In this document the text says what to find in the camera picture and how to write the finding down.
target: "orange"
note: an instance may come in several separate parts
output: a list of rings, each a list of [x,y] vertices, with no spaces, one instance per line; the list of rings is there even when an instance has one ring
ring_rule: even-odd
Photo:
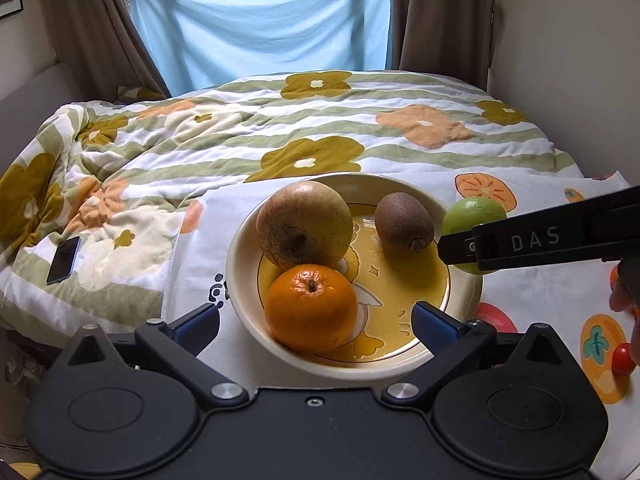
[[[264,298],[271,335],[301,354],[329,352],[346,344],[357,313],[351,283],[337,270],[315,264],[286,270]]]
[[[484,196],[497,202],[508,213],[518,205],[511,189],[499,178],[486,173],[461,173],[456,176],[456,189],[464,198]]]

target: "green fruit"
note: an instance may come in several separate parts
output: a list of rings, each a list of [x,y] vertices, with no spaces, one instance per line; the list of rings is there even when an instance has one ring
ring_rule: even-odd
[[[507,218],[500,204],[482,196],[470,196],[452,205],[442,220],[442,234],[450,235],[468,231],[480,224]],[[457,264],[457,268],[469,274],[490,274],[494,270],[480,270],[478,264]]]

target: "gray sofa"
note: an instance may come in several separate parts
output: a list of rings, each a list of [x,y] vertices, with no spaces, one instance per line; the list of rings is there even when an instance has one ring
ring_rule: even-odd
[[[38,74],[0,101],[0,175],[62,105],[84,101],[66,64]]]

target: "brown curtain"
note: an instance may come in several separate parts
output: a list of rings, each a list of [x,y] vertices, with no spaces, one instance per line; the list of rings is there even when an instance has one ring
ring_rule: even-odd
[[[122,0],[42,0],[59,61],[88,100],[114,101],[119,85],[170,95]]]
[[[493,0],[392,0],[392,67],[486,90]]]

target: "finger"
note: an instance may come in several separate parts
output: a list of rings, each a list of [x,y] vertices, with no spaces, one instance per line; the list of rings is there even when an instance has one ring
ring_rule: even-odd
[[[614,312],[622,312],[630,306],[633,306],[633,304],[634,300],[631,294],[629,294],[629,291],[626,290],[626,286],[624,286],[620,280],[616,280],[613,286],[613,292],[609,297],[610,309]]]
[[[630,355],[633,361],[640,365],[640,320],[636,319],[634,331],[631,333]]]

